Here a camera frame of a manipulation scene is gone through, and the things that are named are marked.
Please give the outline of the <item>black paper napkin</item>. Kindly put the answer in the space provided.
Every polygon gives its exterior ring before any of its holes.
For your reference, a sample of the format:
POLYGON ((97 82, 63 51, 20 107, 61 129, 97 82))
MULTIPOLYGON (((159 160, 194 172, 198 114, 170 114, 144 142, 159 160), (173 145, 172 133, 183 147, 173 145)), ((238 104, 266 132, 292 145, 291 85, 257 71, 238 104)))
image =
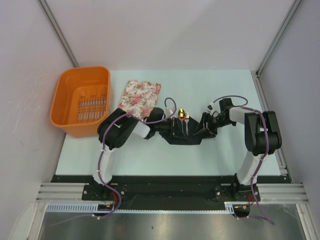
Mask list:
POLYGON ((189 118, 188 122, 188 135, 187 137, 168 137, 167 130, 168 127, 166 125, 167 121, 163 121, 160 123, 160 127, 158 127, 158 132, 170 145, 180 145, 180 146, 193 146, 200 145, 203 139, 211 139, 215 138, 218 135, 218 132, 207 132, 206 136, 201 135, 193 135, 194 130, 198 126, 199 122, 189 118))

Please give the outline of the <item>silver fork wooden handle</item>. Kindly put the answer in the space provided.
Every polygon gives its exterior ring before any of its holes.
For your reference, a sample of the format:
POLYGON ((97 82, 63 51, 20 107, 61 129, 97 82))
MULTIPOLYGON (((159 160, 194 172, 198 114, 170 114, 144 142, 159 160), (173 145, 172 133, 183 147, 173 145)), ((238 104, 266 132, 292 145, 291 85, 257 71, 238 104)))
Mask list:
POLYGON ((185 134, 188 136, 189 135, 189 127, 188 127, 188 123, 189 123, 189 113, 187 112, 185 114, 185 119, 184 119, 184 122, 185 122, 185 134))

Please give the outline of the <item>iridescent gold spoon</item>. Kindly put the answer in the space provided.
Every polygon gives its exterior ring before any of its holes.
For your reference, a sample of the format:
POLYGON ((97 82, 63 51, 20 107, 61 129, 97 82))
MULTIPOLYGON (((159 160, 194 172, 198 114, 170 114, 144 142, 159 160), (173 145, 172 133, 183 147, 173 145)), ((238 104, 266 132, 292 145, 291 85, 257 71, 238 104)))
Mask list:
POLYGON ((180 108, 179 111, 178 111, 177 118, 180 121, 182 133, 184 132, 184 120, 185 120, 185 117, 186 117, 186 112, 184 111, 183 108, 180 108))

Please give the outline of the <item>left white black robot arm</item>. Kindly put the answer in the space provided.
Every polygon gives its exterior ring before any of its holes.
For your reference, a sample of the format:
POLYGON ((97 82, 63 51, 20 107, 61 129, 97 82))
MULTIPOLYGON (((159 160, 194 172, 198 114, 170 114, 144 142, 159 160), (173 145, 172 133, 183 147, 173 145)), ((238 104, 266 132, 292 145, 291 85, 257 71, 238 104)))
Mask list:
POLYGON ((93 188, 93 194, 100 200, 110 196, 111 188, 107 183, 113 176, 114 152, 121 148, 132 134, 148 140, 158 132, 171 144, 175 140, 187 139, 182 126, 178 124, 177 118, 166 116, 164 110, 159 107, 153 108, 150 115, 142 120, 117 108, 97 129, 101 153, 96 173, 93 175, 93 180, 97 183, 93 188))

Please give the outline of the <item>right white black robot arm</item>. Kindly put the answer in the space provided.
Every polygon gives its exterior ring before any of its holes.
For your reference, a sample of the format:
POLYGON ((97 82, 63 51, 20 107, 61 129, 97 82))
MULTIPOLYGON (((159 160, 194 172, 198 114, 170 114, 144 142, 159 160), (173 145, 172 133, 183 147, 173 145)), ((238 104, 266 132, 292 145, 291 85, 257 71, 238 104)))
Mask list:
POLYGON ((261 112, 247 107, 248 100, 243 105, 234 105, 232 97, 227 95, 211 102, 207 112, 202 114, 201 120, 193 132, 194 136, 214 138, 218 129, 232 125, 244 126, 244 143, 247 149, 241 168, 234 175, 229 194, 237 201, 255 196, 255 187, 259 172, 269 155, 274 154, 282 146, 282 136, 274 111, 261 112))

